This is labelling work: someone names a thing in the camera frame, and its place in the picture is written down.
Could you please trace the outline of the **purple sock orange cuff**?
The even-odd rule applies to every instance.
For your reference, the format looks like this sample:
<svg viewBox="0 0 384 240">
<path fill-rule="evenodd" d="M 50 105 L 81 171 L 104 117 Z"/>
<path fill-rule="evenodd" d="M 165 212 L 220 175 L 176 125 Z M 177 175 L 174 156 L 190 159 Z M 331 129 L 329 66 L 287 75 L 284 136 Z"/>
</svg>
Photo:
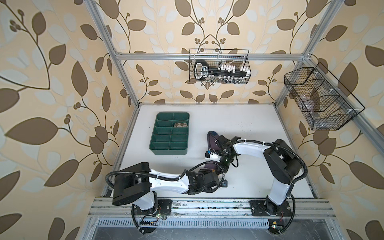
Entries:
<svg viewBox="0 0 384 240">
<path fill-rule="evenodd" d="M 221 155 L 223 157 L 223 150 L 218 144 L 218 138 L 219 138 L 219 135 L 216 132 L 214 131 L 208 132 L 207 134 L 208 150 L 207 151 L 215 152 L 218 155 Z M 215 163 L 219 164 L 221 167 L 223 166 L 221 161 L 215 162 Z"/>
</svg>

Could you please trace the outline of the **brown argyle sock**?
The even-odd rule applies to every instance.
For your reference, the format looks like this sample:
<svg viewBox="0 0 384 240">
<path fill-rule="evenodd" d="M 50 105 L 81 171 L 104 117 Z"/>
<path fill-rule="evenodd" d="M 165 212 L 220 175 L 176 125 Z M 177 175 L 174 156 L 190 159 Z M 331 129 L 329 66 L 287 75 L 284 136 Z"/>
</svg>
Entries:
<svg viewBox="0 0 384 240">
<path fill-rule="evenodd" d="M 186 122 L 178 122 L 178 123 L 174 124 L 174 127 L 175 128 L 187 128 L 188 127 L 188 123 L 186 123 Z"/>
</svg>

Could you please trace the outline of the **green divided organizer tray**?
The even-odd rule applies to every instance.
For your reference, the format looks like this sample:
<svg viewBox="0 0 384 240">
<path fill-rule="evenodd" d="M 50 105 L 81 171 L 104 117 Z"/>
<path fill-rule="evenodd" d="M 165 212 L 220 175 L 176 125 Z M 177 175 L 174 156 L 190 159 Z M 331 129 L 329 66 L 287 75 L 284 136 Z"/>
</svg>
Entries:
<svg viewBox="0 0 384 240">
<path fill-rule="evenodd" d="M 188 123 L 187 128 L 175 128 L 178 122 Z M 186 155 L 189 144 L 190 114 L 187 112 L 157 113 L 149 149 L 158 156 Z"/>
</svg>

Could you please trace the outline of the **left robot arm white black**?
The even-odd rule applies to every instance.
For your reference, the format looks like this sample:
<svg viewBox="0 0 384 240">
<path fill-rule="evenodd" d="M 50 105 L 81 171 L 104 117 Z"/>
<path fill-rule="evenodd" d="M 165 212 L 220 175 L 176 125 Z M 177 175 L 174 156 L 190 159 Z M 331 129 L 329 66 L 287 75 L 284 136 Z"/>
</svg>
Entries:
<svg viewBox="0 0 384 240">
<path fill-rule="evenodd" d="M 224 186 L 226 170 L 217 162 L 200 163 L 180 175 L 161 173 L 150 168 L 148 162 L 113 171 L 105 181 L 113 189 L 113 205 L 131 205 L 131 216 L 137 230 L 145 235 L 154 231 L 157 220 L 171 210 L 170 205 L 158 203 L 158 192 L 180 195 L 214 193 Z M 142 212 L 155 221 L 137 221 L 135 214 Z"/>
</svg>

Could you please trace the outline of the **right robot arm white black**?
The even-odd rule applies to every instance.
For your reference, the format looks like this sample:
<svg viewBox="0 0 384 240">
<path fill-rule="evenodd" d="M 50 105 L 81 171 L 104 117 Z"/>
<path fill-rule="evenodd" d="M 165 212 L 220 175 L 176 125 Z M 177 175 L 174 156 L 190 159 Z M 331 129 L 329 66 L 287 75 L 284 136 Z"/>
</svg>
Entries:
<svg viewBox="0 0 384 240">
<path fill-rule="evenodd" d="M 237 168 L 239 165 L 234 165 L 234 161 L 240 155 L 261 158 L 267 162 L 274 181 L 261 209 L 270 216 L 276 216 L 283 211 L 283 204 L 291 196 L 296 182 L 308 174 L 308 167 L 302 158 L 281 139 L 272 143 L 242 140 L 240 137 L 229 140 L 223 135 L 209 131 L 207 141 L 206 160 L 218 164 L 207 163 L 206 168 L 218 173 L 226 174 L 230 165 Z"/>
</svg>

